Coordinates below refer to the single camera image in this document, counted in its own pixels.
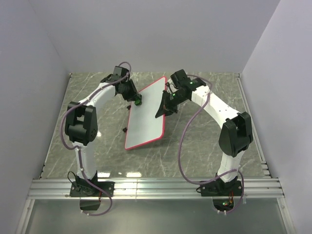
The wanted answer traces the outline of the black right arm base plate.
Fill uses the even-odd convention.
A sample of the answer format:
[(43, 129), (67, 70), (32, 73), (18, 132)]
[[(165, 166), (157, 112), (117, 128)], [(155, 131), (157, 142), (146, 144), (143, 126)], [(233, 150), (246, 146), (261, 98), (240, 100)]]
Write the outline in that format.
[(211, 183), (200, 185), (196, 188), (196, 192), (201, 196), (241, 196), (243, 188), (242, 182), (236, 176), (230, 182), (217, 179)]

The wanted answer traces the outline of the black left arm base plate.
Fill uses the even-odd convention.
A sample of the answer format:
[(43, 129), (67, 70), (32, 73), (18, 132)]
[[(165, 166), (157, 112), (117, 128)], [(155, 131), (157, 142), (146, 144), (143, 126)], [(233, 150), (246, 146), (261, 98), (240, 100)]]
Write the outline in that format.
[[(112, 181), (98, 181), (95, 185), (101, 188), (110, 196), (113, 196), (115, 183)], [(88, 183), (73, 182), (70, 190), (70, 197), (99, 197), (100, 190)]]

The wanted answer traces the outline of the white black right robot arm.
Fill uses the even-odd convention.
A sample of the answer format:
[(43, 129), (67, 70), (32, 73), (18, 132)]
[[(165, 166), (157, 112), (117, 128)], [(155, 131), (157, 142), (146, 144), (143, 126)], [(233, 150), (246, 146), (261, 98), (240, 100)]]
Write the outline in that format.
[(212, 86), (210, 81), (196, 75), (170, 78), (165, 84), (155, 117), (177, 113), (178, 105), (189, 100), (200, 108), (188, 121), (188, 126), (201, 111), (207, 112), (216, 121), (221, 129), (218, 143), (222, 150), (222, 159), (215, 178), (210, 182), (217, 181), (216, 191), (226, 195), (232, 190), (232, 182), (237, 179), (241, 158), (253, 141), (252, 123), (247, 112), (241, 113), (230, 107), (212, 92)]

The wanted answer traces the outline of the green whiteboard eraser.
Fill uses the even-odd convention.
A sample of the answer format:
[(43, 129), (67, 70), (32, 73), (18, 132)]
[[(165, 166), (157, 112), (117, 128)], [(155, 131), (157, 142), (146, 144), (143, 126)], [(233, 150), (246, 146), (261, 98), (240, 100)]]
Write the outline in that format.
[(142, 104), (142, 98), (138, 97), (134, 101), (135, 106), (140, 106)]

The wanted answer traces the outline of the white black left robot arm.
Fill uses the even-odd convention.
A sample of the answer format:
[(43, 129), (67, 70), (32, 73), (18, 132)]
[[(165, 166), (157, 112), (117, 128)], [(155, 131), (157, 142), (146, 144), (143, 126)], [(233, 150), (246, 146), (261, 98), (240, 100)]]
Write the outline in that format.
[(72, 184), (75, 191), (86, 196), (101, 192), (92, 146), (98, 133), (97, 110), (116, 95), (122, 95), (125, 101), (136, 106), (142, 104), (142, 95), (130, 79), (131, 68), (122, 67), (123, 64), (115, 66), (113, 72), (102, 79), (87, 97), (79, 102), (70, 102), (61, 121), (61, 141), (68, 150), (75, 151), (77, 158), (78, 172)]

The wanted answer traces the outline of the red framed whiteboard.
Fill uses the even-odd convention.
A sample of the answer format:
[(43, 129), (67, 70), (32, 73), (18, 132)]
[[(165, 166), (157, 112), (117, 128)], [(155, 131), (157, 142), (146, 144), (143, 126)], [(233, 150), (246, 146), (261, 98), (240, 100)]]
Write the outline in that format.
[(165, 131), (165, 116), (156, 117), (159, 110), (166, 77), (161, 77), (139, 91), (142, 95), (142, 104), (131, 104), (125, 150), (131, 150), (161, 139)]

